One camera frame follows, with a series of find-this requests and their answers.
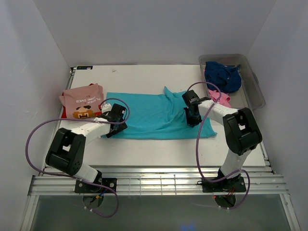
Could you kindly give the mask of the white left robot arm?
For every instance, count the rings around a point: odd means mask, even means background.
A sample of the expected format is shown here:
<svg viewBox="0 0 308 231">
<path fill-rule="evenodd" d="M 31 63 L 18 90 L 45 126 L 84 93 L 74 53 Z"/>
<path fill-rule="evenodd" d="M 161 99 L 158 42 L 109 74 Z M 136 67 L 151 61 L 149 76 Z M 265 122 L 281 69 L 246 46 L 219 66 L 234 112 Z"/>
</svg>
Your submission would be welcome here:
<svg viewBox="0 0 308 231">
<path fill-rule="evenodd" d="M 110 138 L 127 129 L 124 122 L 127 108 L 115 103 L 103 106 L 103 113 L 80 127 L 57 130 L 48 150 L 47 165 L 71 177 L 90 183 L 99 183 L 101 172 L 83 162 L 85 147 L 105 136 Z"/>
</svg>

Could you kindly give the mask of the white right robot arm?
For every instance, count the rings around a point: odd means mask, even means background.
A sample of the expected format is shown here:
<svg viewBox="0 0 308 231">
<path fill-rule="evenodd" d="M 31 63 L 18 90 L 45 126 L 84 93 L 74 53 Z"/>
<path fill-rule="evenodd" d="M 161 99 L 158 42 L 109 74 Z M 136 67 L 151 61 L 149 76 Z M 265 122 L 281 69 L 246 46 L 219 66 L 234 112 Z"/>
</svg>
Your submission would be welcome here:
<svg viewBox="0 0 308 231">
<path fill-rule="evenodd" d="M 199 126 L 195 151 L 202 182 L 226 184 L 231 180 L 237 180 L 243 172 L 242 167 L 248 155 L 262 142 L 262 135 L 252 111 L 247 107 L 229 108 L 208 97 L 199 98 L 193 90 L 186 91 L 182 98 L 186 104 L 184 111 L 187 125 L 192 128 Z M 208 118 L 223 126 L 228 146 L 225 161 L 213 180 L 203 175 L 199 161 L 200 135 L 205 120 Z"/>
</svg>

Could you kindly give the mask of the teal t-shirt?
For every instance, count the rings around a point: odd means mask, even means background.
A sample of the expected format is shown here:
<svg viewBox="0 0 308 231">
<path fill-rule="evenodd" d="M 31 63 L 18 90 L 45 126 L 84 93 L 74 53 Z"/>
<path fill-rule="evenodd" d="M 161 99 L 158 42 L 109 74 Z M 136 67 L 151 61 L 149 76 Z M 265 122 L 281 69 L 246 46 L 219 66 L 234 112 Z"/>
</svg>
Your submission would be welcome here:
<svg viewBox="0 0 308 231">
<path fill-rule="evenodd" d="M 189 127 L 186 122 L 182 98 L 184 92 L 171 92 L 164 87 L 163 94 L 136 94 L 108 92 L 106 97 L 110 104 L 122 102 L 111 100 L 117 98 L 126 102 L 130 116 L 126 121 L 127 129 L 112 136 L 112 139 L 130 140 L 181 140 L 195 139 L 199 125 Z"/>
</svg>

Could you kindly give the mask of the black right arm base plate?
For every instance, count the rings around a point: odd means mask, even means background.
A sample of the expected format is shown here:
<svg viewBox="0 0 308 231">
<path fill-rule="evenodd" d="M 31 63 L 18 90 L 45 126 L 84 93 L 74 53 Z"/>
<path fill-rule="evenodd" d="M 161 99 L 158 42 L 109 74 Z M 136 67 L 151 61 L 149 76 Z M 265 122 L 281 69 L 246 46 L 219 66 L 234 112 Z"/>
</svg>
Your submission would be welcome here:
<svg viewBox="0 0 308 231">
<path fill-rule="evenodd" d="M 210 183 L 208 181 L 199 180 L 197 185 L 202 186 L 202 192 L 215 193 L 215 192 L 235 192 L 243 193 L 246 192 L 246 186 L 243 177 L 225 179 L 220 182 Z"/>
</svg>

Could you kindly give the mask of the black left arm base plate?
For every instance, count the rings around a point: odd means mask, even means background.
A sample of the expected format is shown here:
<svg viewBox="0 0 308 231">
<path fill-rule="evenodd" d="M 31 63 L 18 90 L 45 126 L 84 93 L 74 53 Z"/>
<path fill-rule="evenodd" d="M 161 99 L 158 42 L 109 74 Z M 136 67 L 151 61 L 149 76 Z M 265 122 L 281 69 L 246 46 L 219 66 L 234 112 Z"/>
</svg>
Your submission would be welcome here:
<svg viewBox="0 0 308 231">
<path fill-rule="evenodd" d="M 102 178 L 99 179 L 99 181 L 96 184 L 103 185 L 105 187 L 111 188 L 112 190 L 116 191 L 116 186 L 117 186 L 117 178 Z M 98 186 L 93 186 L 86 184 L 80 180 L 76 181 L 75 184 L 75 193 L 102 193 L 106 189 Z"/>
</svg>

